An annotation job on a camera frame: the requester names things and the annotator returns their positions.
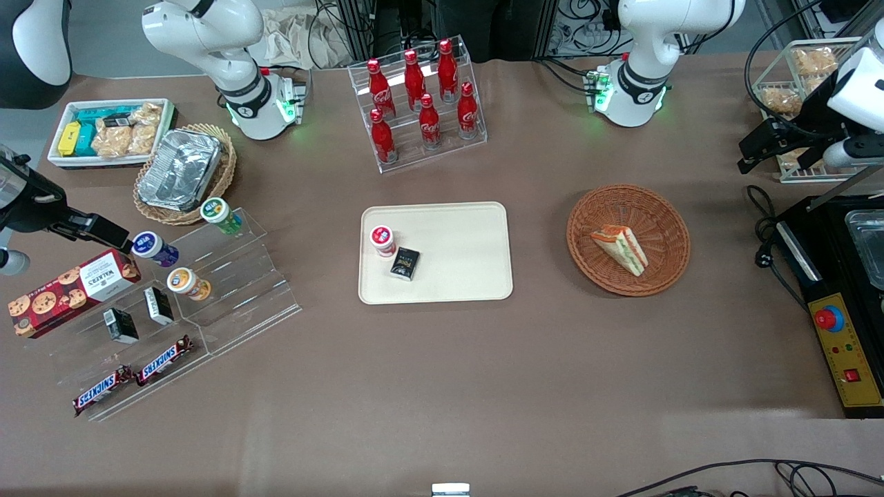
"beige tray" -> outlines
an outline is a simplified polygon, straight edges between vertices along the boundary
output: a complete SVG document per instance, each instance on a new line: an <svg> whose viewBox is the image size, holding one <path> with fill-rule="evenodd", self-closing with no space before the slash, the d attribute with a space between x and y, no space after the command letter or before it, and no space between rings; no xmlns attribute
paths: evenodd
<svg viewBox="0 0 884 497"><path fill-rule="evenodd" d="M387 225L400 247L421 253L414 279L390 274L369 233ZM359 298L387 303L503 300L513 292L507 210L496 202L370 207L362 214Z"/></svg>

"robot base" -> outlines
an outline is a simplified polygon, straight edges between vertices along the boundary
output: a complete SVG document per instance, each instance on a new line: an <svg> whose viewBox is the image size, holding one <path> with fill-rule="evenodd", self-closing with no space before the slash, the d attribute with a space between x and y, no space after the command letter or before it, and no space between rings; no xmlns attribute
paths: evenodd
<svg viewBox="0 0 884 497"><path fill-rule="evenodd" d="M288 99L293 97L284 96L285 80L277 74L271 74L266 78L271 84L271 98L253 118L246 119L237 116L230 106L227 106L227 110L233 118L233 124L252 140L269 140L278 136L287 127L294 124L297 117L296 112L292 111L293 106L287 103Z"/></svg>
<svg viewBox="0 0 884 497"><path fill-rule="evenodd" d="M610 83L608 88L600 95L595 97L594 110L607 117L615 125L624 127L637 127L651 120L663 103L663 95L666 89L663 88L657 95L651 92L641 94L638 98L641 100L647 95L645 103L636 103L632 95L623 89L617 73L623 66L622 60L615 60L608 66L600 66L600 73L610 75Z"/></svg>

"red emergency stop button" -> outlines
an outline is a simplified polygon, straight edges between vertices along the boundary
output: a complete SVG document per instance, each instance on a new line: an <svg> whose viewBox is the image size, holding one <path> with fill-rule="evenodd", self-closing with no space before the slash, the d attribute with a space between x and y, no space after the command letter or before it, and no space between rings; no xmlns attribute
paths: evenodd
<svg viewBox="0 0 884 497"><path fill-rule="evenodd" d="M813 314L813 322L820 328L832 333L837 333L844 329L844 315L834 305L827 305L816 311Z"/></svg>

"blue-capped jar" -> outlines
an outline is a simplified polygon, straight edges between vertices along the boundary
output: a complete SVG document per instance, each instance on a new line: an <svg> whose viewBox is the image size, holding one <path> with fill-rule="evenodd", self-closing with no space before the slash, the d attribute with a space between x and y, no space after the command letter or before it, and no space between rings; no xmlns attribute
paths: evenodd
<svg viewBox="0 0 884 497"><path fill-rule="evenodd" d="M163 267L169 267L178 262L178 249L163 241L160 235L152 231L141 232L135 236L132 253L138 257L150 259Z"/></svg>

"yellow control panel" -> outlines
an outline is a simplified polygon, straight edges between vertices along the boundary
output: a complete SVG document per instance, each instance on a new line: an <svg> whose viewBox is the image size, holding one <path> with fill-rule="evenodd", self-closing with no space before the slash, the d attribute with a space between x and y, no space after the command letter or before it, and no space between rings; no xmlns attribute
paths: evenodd
<svg viewBox="0 0 884 497"><path fill-rule="evenodd" d="M880 391L865 360L863 348L859 345L841 293L810 302L807 307L811 310L819 343L838 387L841 404L844 407L882 405Z"/></svg>

